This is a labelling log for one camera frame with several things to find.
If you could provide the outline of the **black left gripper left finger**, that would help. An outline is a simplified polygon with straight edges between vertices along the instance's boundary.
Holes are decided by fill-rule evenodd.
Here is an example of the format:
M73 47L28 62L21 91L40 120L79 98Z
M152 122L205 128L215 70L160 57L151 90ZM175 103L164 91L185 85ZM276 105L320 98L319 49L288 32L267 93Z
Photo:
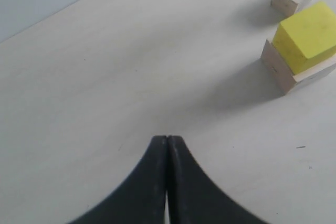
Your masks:
M72 223L164 223L167 154L167 137L154 136L131 174Z

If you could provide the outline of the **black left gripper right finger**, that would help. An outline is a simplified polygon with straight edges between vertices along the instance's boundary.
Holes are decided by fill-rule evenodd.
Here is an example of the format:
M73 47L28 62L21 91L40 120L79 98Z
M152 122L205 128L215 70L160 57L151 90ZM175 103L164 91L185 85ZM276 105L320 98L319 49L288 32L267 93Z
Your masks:
M170 223L265 223L228 197L202 170L180 136L168 137Z

